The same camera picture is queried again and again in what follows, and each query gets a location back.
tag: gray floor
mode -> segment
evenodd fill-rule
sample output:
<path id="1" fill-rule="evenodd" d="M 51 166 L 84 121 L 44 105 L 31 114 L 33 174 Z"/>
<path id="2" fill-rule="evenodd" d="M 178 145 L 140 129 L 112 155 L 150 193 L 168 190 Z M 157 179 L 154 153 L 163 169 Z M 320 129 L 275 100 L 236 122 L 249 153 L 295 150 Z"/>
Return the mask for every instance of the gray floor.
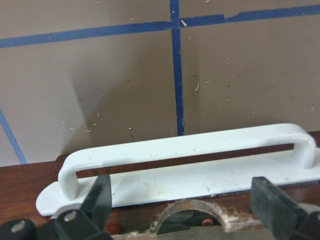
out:
<path id="1" fill-rule="evenodd" d="M 192 227 L 186 231 L 160 234 L 158 240 L 274 240 L 267 230 L 225 233 L 221 226 Z"/>

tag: blue tape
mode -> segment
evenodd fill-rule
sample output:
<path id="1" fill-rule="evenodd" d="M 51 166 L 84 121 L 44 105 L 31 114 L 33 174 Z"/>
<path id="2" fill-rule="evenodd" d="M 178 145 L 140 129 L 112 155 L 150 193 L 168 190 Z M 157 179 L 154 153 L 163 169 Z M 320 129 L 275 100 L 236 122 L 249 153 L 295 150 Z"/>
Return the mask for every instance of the blue tape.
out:
<path id="1" fill-rule="evenodd" d="M 28 164 L 16 138 L 14 133 L 11 131 L 11 128 L 5 118 L 4 113 L 0 109 L 0 124 L 3 128 L 3 131 L 5 132 L 9 142 L 11 143 L 11 146 L 13 147 L 13 150 L 15 151 L 16 156 L 18 157 L 21 164 Z"/>
<path id="2" fill-rule="evenodd" d="M 180 10 L 179 0 L 170 0 L 171 21 L 176 29 L 171 30 L 172 55 L 173 55 L 173 74 L 175 89 L 175 107 L 176 107 L 176 124 L 177 134 L 185 134 L 184 127 L 184 102 L 183 102 L 183 85 L 182 85 L 182 59 L 181 59 L 181 36 L 180 36 Z"/>
<path id="3" fill-rule="evenodd" d="M 95 38 L 111 35 L 134 34 L 145 32 L 166 31 L 175 28 L 173 22 L 157 21 L 116 26 L 93 27 L 86 29 L 45 33 L 30 36 L 19 36 L 0 39 L 1 48 L 11 48 L 25 45 L 46 44 L 76 39 Z"/>
<path id="4" fill-rule="evenodd" d="M 246 11 L 240 12 L 235 16 L 226 17 L 223 14 L 208 15 L 208 16 L 196 16 L 182 18 L 187 26 L 183 26 L 180 22 L 181 28 L 215 25 L 215 24 L 227 24 L 236 22 L 247 22 L 256 20 L 267 19 L 279 19 L 288 17 L 299 17 L 320 14 L 320 5 L 310 6 L 298 6 L 292 8 L 281 8 L 273 10 L 258 10 L 258 11 Z"/>

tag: white mounting plate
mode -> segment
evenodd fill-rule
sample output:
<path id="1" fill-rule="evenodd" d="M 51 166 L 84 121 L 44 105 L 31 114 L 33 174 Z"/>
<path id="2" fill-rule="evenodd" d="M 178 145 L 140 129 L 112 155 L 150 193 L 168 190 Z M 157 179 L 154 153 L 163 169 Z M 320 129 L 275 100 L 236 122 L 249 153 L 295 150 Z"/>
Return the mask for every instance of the white mounting plate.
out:
<path id="1" fill-rule="evenodd" d="M 64 162 L 59 182 L 40 193 L 36 208 L 42 216 L 50 216 L 61 207 L 81 204 L 97 177 L 77 179 L 77 171 L 286 143 L 295 143 L 294 149 L 111 174 L 112 206 L 249 190 L 252 177 L 264 176 L 276 185 L 320 180 L 320 149 L 313 138 L 296 125 L 275 124 L 80 150 Z"/>

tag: wood shaving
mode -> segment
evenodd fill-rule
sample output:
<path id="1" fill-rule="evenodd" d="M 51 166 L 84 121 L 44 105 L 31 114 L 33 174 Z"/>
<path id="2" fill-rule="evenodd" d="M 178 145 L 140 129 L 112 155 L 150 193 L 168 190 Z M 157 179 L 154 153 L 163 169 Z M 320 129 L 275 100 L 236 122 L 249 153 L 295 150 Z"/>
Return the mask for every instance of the wood shaving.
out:
<path id="1" fill-rule="evenodd" d="M 194 91 L 198 92 L 199 90 L 199 84 L 196 86 L 196 89 Z"/>
<path id="2" fill-rule="evenodd" d="M 181 23 L 184 27 L 188 26 L 185 21 L 181 20 Z"/>

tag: reddish brown wooden surface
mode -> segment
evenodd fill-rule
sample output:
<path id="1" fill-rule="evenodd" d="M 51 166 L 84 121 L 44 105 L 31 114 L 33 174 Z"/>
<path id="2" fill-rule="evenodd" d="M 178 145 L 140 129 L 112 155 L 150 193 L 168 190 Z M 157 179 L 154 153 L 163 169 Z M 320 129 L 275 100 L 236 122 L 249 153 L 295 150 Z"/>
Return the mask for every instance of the reddish brown wooden surface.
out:
<path id="1" fill-rule="evenodd" d="M 320 143 L 320 131 L 311 135 Z M 265 153 L 274 150 L 288 149 L 292 146 L 277 146 L 207 154 L 202 156 L 169 159 L 144 164 L 131 164 L 110 168 L 94 169 L 79 172 L 79 177 L 114 174 L 140 169 L 165 167 L 170 165 L 211 161 L 243 155 Z M 47 222 L 48 218 L 38 214 L 35 203 L 39 193 L 52 182 L 57 181 L 58 172 L 66 156 L 59 156 L 56 161 L 0 167 L 0 225 L 12 219 L 28 218 L 38 226 Z M 299 186 L 287 186 L 284 190 L 297 202 L 320 205 L 320 182 L 312 182 Z M 215 197 L 203 197 L 204 201 L 214 201 L 226 208 L 235 208 L 240 212 L 250 212 L 250 194 L 233 193 Z M 143 231 L 167 207 L 167 202 L 114 208 L 108 220 L 107 229 L 111 234 L 127 233 L 133 230 Z"/>

